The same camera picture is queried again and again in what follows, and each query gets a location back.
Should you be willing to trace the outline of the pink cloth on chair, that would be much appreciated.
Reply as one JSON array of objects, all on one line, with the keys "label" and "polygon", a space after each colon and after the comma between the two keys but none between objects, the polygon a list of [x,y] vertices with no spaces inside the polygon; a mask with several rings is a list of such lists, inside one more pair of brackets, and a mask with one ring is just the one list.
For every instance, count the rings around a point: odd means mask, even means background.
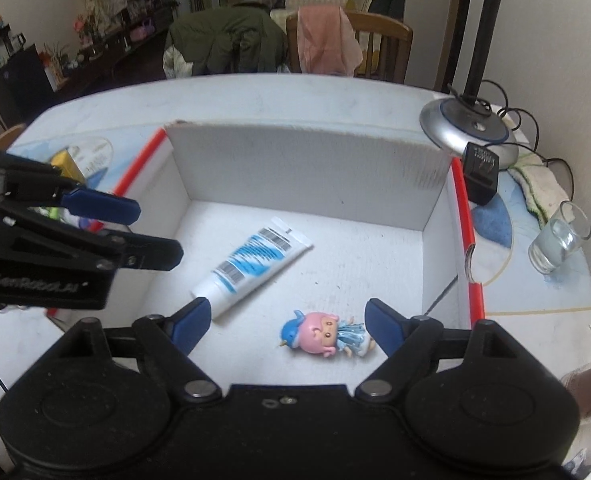
[{"label": "pink cloth on chair", "polygon": [[363,51],[342,6],[301,6],[297,58],[305,74],[354,76],[363,62]]}]

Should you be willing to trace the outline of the wooden chair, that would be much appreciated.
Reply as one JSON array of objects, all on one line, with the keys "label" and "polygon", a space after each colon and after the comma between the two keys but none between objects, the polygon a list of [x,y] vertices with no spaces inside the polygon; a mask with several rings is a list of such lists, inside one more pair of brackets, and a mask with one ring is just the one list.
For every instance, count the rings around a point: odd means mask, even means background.
[{"label": "wooden chair", "polygon": [[[413,43],[411,28],[380,14],[346,9],[344,12],[351,21],[355,38],[363,51],[363,62],[353,77],[402,84]],[[285,27],[290,70],[304,74],[297,58],[297,13],[286,18]]]}]

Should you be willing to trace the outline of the olive green jacket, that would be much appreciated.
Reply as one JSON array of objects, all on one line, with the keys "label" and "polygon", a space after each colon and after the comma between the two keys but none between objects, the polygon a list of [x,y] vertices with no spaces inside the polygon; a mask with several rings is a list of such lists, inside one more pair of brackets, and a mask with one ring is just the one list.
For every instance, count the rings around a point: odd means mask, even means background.
[{"label": "olive green jacket", "polygon": [[287,69],[287,35],[268,12],[225,6],[187,13],[169,27],[166,47],[194,63],[192,77],[279,73]]}]

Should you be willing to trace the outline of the pink blue doll figurine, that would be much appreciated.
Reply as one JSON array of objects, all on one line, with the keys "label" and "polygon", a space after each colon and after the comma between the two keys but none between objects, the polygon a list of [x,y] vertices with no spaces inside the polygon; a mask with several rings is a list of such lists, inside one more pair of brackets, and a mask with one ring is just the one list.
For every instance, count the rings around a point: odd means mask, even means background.
[{"label": "pink blue doll figurine", "polygon": [[295,310],[294,317],[280,330],[280,345],[325,359],[337,353],[364,358],[376,348],[376,341],[365,324],[355,322],[354,318],[343,320],[327,312]]}]

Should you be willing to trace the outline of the white green cloth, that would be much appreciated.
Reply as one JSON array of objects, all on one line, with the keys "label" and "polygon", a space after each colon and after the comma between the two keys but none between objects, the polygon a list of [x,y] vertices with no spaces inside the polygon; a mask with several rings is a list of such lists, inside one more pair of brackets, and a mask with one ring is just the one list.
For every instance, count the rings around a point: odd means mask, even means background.
[{"label": "white green cloth", "polygon": [[520,186],[527,210],[540,228],[547,224],[560,204],[569,199],[553,172],[535,154],[520,155],[508,172]]}]

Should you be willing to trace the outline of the white puffy garment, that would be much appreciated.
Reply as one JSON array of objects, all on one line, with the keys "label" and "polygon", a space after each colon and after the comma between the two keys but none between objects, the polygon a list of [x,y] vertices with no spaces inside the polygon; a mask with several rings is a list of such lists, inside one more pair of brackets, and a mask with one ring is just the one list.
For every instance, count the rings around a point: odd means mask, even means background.
[{"label": "white puffy garment", "polygon": [[194,63],[187,62],[174,46],[168,47],[162,56],[162,68],[166,79],[182,79],[192,76]]}]

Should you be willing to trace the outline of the dark wooden sideboard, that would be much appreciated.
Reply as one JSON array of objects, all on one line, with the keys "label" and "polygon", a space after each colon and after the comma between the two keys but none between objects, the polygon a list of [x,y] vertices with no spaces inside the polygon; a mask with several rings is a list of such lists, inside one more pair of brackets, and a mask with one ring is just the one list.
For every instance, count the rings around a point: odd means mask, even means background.
[{"label": "dark wooden sideboard", "polygon": [[30,124],[49,107],[90,94],[164,78],[162,54],[175,4],[130,18],[75,55],[61,44],[37,47],[0,30],[0,127]]}]

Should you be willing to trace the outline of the clear drinking glass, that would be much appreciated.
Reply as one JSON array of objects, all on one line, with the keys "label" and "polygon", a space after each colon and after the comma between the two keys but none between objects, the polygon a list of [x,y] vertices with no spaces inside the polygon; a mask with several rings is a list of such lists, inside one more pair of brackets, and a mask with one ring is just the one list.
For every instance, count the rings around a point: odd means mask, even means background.
[{"label": "clear drinking glass", "polygon": [[590,238],[591,225],[585,212],[571,200],[564,200],[530,244],[527,255],[537,272],[550,274]]}]

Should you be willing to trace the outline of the black power adapter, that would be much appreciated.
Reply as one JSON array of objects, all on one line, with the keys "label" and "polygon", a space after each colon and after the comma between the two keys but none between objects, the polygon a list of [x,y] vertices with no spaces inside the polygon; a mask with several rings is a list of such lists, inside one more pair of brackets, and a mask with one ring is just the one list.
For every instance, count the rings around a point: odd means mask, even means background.
[{"label": "black power adapter", "polygon": [[482,145],[468,143],[461,162],[469,200],[485,206],[497,193],[499,157]]}]

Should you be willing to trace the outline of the red white cardboard box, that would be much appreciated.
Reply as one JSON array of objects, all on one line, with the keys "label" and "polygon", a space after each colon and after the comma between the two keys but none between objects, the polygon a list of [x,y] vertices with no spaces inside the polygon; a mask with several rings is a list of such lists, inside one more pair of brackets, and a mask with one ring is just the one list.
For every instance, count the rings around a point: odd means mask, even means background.
[{"label": "red white cardboard box", "polygon": [[378,350],[322,358],[282,347],[282,324],[297,312],[361,321],[367,302],[380,299],[407,318],[471,323],[466,206],[452,160],[419,134],[177,122],[68,134],[35,156],[61,152],[102,191],[126,185],[142,208],[135,232],[174,238],[184,250],[170,272],[120,271],[99,312],[105,326],[174,313],[274,221],[309,240],[192,350],[222,386],[355,385],[383,361]]}]

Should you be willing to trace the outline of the grey desk lamp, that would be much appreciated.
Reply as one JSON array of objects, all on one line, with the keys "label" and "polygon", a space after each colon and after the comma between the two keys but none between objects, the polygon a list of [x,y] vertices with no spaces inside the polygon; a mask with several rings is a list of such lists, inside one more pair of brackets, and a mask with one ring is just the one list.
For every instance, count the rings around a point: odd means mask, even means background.
[{"label": "grey desk lamp", "polygon": [[467,148],[486,148],[504,170],[517,161],[517,141],[504,119],[479,96],[500,7],[501,0],[483,0],[465,90],[425,104],[419,124],[447,154],[461,157]]}]

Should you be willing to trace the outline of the white blue toothpaste tube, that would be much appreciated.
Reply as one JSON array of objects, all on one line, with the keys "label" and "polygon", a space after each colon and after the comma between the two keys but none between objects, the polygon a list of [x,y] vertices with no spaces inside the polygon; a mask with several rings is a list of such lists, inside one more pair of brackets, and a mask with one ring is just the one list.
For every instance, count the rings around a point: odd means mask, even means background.
[{"label": "white blue toothpaste tube", "polygon": [[211,306],[213,320],[313,248],[309,237],[278,218],[248,237],[190,291]]}]

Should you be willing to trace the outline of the yellow small carton box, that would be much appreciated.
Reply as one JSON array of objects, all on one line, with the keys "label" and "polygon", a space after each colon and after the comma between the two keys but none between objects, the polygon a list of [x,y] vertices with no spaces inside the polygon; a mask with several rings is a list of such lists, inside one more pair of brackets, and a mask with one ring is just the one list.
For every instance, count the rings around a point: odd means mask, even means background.
[{"label": "yellow small carton box", "polygon": [[86,177],[66,148],[53,154],[53,157],[49,159],[49,163],[58,168],[63,177],[82,184],[86,183]]}]

